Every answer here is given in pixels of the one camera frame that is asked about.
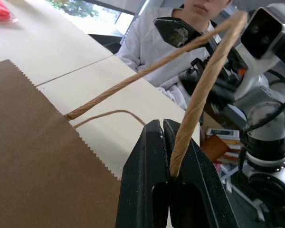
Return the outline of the person in grey hoodie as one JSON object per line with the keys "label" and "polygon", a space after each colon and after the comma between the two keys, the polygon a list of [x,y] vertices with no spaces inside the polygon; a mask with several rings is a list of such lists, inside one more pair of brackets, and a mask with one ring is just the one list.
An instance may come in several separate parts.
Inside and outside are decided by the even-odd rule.
{"label": "person in grey hoodie", "polygon": [[[185,0],[183,8],[150,8],[145,10],[130,30],[116,54],[127,66],[139,73],[152,64],[176,51],[166,43],[154,25],[160,17],[179,18],[201,33],[214,28],[211,20],[226,8],[232,0]],[[209,56],[206,48],[186,52],[144,78],[182,109],[187,109],[190,95],[180,81],[180,76],[190,67],[191,62]]]}

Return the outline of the orange-brown flat card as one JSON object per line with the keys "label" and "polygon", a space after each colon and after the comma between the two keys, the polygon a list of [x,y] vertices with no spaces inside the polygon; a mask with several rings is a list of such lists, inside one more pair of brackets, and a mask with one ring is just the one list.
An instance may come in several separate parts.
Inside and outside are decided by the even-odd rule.
{"label": "orange-brown flat card", "polygon": [[230,150],[228,145],[225,144],[217,135],[212,135],[210,138],[207,138],[201,145],[201,149],[211,162],[216,162],[217,159]]}

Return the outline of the black chair back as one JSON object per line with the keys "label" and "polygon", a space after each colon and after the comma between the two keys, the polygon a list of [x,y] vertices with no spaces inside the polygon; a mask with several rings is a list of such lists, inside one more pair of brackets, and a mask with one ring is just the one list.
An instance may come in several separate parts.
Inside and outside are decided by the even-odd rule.
{"label": "black chair back", "polygon": [[109,35],[98,35],[98,34],[88,34],[90,37],[95,39],[98,43],[104,46],[106,49],[116,54],[121,47],[122,37],[109,36]]}

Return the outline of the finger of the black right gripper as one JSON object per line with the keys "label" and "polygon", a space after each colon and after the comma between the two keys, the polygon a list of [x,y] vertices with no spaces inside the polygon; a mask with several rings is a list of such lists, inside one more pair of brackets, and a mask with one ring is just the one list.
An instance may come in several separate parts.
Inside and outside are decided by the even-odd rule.
{"label": "finger of the black right gripper", "polygon": [[157,18],[154,20],[154,25],[162,39],[175,48],[181,48],[203,35],[179,18]]}

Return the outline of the brown paper bag with handles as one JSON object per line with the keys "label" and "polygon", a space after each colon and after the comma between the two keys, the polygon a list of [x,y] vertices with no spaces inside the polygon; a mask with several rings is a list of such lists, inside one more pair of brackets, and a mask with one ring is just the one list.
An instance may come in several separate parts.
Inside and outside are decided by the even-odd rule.
{"label": "brown paper bag with handles", "polygon": [[0,228],[115,228],[121,180],[96,157],[70,124],[98,103],[225,31],[194,90],[176,133],[170,175],[176,180],[207,96],[247,23],[232,17],[62,115],[9,60],[0,62]]}

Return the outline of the stack of books and boxes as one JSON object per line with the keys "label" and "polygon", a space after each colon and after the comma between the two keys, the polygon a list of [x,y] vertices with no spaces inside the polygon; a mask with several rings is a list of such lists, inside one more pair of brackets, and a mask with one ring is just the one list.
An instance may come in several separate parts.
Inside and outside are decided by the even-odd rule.
{"label": "stack of books and boxes", "polygon": [[206,130],[206,138],[210,138],[213,135],[216,135],[229,147],[228,151],[217,158],[216,163],[237,165],[241,150],[239,130],[208,128]]}

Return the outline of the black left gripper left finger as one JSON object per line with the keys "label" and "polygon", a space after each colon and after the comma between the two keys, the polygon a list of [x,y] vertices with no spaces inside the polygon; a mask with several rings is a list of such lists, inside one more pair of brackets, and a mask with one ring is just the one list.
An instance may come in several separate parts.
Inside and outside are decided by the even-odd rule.
{"label": "black left gripper left finger", "polygon": [[166,228],[168,162],[159,120],[146,124],[122,173],[115,228]]}

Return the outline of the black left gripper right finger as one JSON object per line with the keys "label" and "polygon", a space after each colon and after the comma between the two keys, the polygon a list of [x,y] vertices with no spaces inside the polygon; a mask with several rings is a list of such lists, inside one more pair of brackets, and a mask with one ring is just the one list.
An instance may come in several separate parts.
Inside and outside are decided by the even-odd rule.
{"label": "black left gripper right finger", "polygon": [[172,149],[180,124],[163,121],[164,164],[168,177],[168,198],[163,221],[173,228],[239,228],[217,171],[191,140],[176,180],[169,172]]}

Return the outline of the white metal frame leg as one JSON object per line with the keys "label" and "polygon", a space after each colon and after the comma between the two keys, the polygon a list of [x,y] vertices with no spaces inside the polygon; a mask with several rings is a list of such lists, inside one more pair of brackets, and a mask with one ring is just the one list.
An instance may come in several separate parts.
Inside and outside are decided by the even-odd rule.
{"label": "white metal frame leg", "polygon": [[225,190],[227,191],[227,193],[237,193],[243,200],[245,200],[250,206],[252,206],[256,210],[258,220],[265,222],[265,217],[261,209],[261,205],[263,202],[259,199],[251,200],[231,182],[232,175],[238,172],[238,166],[233,167],[230,165],[218,164],[217,167],[220,181],[223,185],[225,185]]}

